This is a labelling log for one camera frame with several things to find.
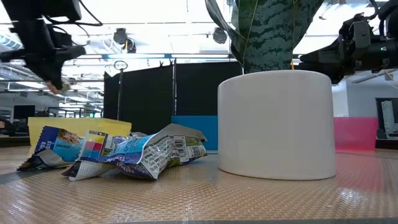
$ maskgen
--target crumpled chip bag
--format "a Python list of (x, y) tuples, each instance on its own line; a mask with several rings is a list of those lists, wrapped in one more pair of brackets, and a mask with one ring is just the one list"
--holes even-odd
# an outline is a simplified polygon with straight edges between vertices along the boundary
[(95, 177), (117, 168), (142, 179), (157, 179), (165, 169), (206, 156), (201, 131), (170, 124), (157, 134), (112, 137), (87, 131), (80, 158), (62, 175), (70, 180)]
[(78, 159), (82, 144), (77, 134), (44, 126), (33, 155), (17, 171), (70, 165)]

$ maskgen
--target black curtain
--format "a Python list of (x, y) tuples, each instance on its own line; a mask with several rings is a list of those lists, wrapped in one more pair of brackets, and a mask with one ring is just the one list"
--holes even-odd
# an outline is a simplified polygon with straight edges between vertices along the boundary
[(238, 75), (238, 62), (177, 64), (176, 115), (216, 116), (218, 85)]
[[(118, 117), (119, 75), (105, 78), (104, 117)], [(171, 123), (173, 115), (173, 67), (124, 72), (121, 121), (132, 131), (154, 134)]]

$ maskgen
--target textured mat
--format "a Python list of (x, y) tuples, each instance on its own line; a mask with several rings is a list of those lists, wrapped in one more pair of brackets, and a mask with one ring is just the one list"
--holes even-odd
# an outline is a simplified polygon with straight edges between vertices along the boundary
[(325, 223), (322, 220), (332, 219), (345, 223), (344, 219), (359, 218), (370, 218), (369, 223), (398, 223), (388, 219), (398, 217), (397, 155), (339, 153), (337, 176), (316, 181), (228, 174), (217, 168), (218, 155), (214, 154), (166, 170), (158, 181), (150, 182), (121, 174), (69, 182), (60, 175), (61, 170), (19, 178), (16, 173), (0, 175), (0, 223)]

